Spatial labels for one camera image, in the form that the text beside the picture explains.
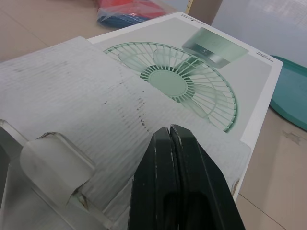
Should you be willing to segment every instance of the dark stain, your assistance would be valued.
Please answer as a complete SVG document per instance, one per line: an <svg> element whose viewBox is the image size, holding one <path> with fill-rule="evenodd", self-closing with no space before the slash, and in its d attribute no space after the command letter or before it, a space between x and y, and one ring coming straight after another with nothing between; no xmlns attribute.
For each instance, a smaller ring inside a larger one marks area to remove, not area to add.
<svg viewBox="0 0 307 230"><path fill-rule="evenodd" d="M286 138L289 138L290 140L292 140L294 143L299 145L299 142L301 141L301 137L293 134L293 133L287 133L285 131L283 131L283 136Z"/></svg>

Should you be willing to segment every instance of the white cardboard sheet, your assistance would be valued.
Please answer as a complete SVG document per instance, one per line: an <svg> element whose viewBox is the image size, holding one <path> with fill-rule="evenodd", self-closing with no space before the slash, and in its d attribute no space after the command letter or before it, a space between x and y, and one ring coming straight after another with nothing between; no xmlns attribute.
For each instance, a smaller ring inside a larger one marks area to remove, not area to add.
<svg viewBox="0 0 307 230"><path fill-rule="evenodd" d="M230 189L251 154L81 37L0 63L0 119L29 141L59 132L84 152L96 173L81 192L113 229L127 227L132 177L159 128L190 129Z"/></svg>

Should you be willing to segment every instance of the fan box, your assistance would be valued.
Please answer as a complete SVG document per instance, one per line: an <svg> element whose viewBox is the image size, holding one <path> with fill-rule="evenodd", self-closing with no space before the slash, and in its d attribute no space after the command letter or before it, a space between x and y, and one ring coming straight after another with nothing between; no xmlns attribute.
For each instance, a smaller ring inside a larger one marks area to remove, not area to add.
<svg viewBox="0 0 307 230"><path fill-rule="evenodd" d="M181 12L89 41L166 96L254 148L281 61Z"/></svg>

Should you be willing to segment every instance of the fan hub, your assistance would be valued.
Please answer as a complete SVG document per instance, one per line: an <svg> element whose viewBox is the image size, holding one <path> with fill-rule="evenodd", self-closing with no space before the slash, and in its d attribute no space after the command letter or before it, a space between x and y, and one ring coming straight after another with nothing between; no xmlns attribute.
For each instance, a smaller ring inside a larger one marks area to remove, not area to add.
<svg viewBox="0 0 307 230"><path fill-rule="evenodd" d="M187 89L186 81L170 70L156 70L149 75L148 82L169 97L181 96Z"/></svg>

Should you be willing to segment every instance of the wall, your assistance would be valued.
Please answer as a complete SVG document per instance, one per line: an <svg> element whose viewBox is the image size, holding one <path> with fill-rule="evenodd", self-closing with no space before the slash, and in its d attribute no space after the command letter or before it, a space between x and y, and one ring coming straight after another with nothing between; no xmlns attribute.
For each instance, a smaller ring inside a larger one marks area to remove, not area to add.
<svg viewBox="0 0 307 230"><path fill-rule="evenodd" d="M212 26L307 67L307 0L224 0Z"/></svg>

